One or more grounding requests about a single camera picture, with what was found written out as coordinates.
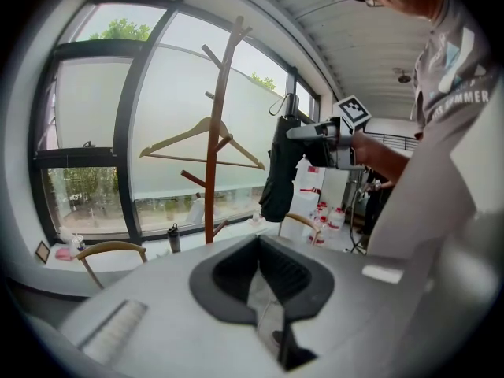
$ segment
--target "gray t-shirt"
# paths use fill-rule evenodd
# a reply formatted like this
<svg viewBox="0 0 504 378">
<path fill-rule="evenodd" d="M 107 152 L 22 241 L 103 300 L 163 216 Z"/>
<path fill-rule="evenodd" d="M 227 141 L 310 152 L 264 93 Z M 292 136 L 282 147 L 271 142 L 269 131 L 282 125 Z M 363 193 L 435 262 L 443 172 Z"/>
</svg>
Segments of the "gray t-shirt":
<svg viewBox="0 0 504 378">
<path fill-rule="evenodd" d="M 459 0 L 444 0 L 415 70 L 413 117 L 424 138 L 376 223 L 369 254 L 409 258 L 476 211 L 450 153 L 491 98 L 501 68 Z"/>
</svg>

